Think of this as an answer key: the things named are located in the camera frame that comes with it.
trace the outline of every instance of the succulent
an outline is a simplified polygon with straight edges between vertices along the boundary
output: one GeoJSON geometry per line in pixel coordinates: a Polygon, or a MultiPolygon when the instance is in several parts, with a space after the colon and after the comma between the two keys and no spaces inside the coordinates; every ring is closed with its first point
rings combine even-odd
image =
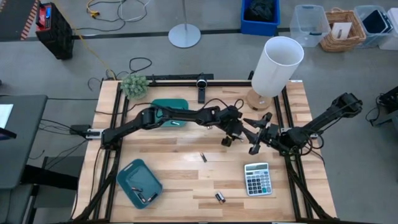
{"type": "Polygon", "coordinates": [[[123,78],[121,89],[129,100],[141,99],[147,95],[148,85],[146,77],[130,74],[123,78]]]}

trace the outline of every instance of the floor lamp base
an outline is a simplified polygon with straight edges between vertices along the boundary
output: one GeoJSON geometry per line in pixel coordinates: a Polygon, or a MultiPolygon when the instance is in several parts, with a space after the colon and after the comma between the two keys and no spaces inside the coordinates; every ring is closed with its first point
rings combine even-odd
{"type": "Polygon", "coordinates": [[[260,96],[253,89],[248,92],[246,100],[249,107],[255,111],[263,111],[267,109],[272,103],[271,97],[260,96]]]}
{"type": "Polygon", "coordinates": [[[187,48],[197,44],[200,40],[200,30],[194,25],[179,24],[169,32],[169,41],[176,47],[187,48]]]}

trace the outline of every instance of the concrete floor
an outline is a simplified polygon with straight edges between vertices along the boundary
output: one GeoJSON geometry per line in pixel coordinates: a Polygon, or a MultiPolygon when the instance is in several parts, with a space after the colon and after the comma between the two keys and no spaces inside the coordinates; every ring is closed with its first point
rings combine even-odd
{"type": "MultiPolygon", "coordinates": [[[[324,6],[326,10],[332,7],[353,9],[362,4],[377,4],[385,9],[397,7],[394,0],[280,0],[280,27],[289,26],[295,5],[311,3],[324,6]]],[[[85,14],[85,4],[86,1],[60,1],[62,9],[77,27],[112,27],[112,24],[90,19],[85,14]]],[[[240,4],[239,0],[189,0],[188,20],[202,30],[238,29],[240,4]]],[[[102,7],[98,8],[102,15],[115,17],[115,6],[102,7]]],[[[180,8],[180,1],[152,0],[145,19],[128,24],[117,32],[168,31],[182,22],[180,8]]],[[[125,9],[126,17],[139,15],[139,10],[129,14],[128,5],[125,9]]],[[[98,33],[84,31],[84,34],[98,33]]],[[[130,58],[147,57],[153,65],[142,71],[143,75],[205,72],[214,73],[216,79],[246,79],[249,71],[255,69],[268,38],[242,34],[203,35],[198,45],[190,49],[175,48],[164,36],[95,39],[87,43],[115,72],[127,70],[130,58]]],[[[0,43],[0,49],[0,69],[3,71],[0,78],[5,84],[0,88],[0,94],[98,97],[98,88],[90,91],[86,83],[91,77],[104,77],[105,69],[79,40],[75,42],[74,56],[69,61],[55,60],[40,42],[0,43]]],[[[303,80],[313,116],[324,112],[333,99],[346,91],[364,102],[360,115],[337,123],[323,135],[326,172],[336,211],[342,220],[396,223],[398,219],[398,133],[390,124],[372,128],[364,118],[375,106],[374,99],[378,94],[397,86],[397,57],[398,52],[379,49],[330,54],[320,47],[306,48],[305,60],[292,77],[303,80]]],[[[65,124],[91,123],[95,106],[96,102],[49,101],[44,118],[65,124]]],[[[79,142],[77,137],[39,132],[31,156],[40,154],[43,149],[46,149],[46,156],[56,156],[66,146],[79,142]]],[[[85,147],[81,147],[73,155],[83,156],[84,153],[85,147]]],[[[30,163],[39,166],[42,160],[30,163]]],[[[39,210],[35,222],[66,220],[71,207],[39,210]]]]}

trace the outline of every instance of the yellow cable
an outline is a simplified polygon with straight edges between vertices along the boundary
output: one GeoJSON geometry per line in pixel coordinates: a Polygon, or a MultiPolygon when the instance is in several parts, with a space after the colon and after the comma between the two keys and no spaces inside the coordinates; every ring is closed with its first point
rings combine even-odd
{"type": "Polygon", "coordinates": [[[89,1],[88,1],[87,5],[86,5],[87,10],[88,10],[91,14],[100,13],[100,12],[98,12],[98,11],[92,11],[92,10],[90,9],[89,5],[90,5],[90,3],[92,3],[93,1],[94,1],[94,0],[89,0],[89,1]]]}
{"type": "Polygon", "coordinates": [[[60,4],[59,4],[58,0],[54,0],[53,3],[57,6],[58,10],[61,12],[61,14],[62,14],[62,15],[64,16],[64,18],[67,20],[67,22],[69,23],[70,27],[71,27],[72,29],[75,30],[76,34],[79,36],[80,40],[83,42],[83,45],[86,47],[86,49],[87,49],[88,51],[90,51],[96,58],[98,58],[98,60],[104,65],[104,67],[105,67],[107,70],[109,70],[109,72],[111,73],[113,79],[114,79],[114,80],[117,80],[115,73],[111,70],[111,68],[109,67],[109,65],[108,65],[107,63],[105,63],[102,59],[100,59],[100,56],[98,56],[98,54],[88,46],[86,40],[81,36],[80,32],[76,29],[76,27],[70,22],[70,19],[69,19],[69,17],[65,14],[65,11],[63,11],[63,9],[59,6],[60,4]]]}

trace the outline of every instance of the orange striped tape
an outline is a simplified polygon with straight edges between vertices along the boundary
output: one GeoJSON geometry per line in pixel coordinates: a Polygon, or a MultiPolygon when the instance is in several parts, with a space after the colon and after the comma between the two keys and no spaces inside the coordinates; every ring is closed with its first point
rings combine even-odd
{"type": "Polygon", "coordinates": [[[21,32],[21,40],[25,40],[27,38],[29,31],[30,31],[30,27],[32,26],[33,21],[35,21],[36,11],[37,11],[38,6],[39,6],[39,1],[35,0],[35,3],[33,4],[32,9],[30,10],[30,14],[29,14],[28,18],[26,19],[24,29],[21,32]]]}

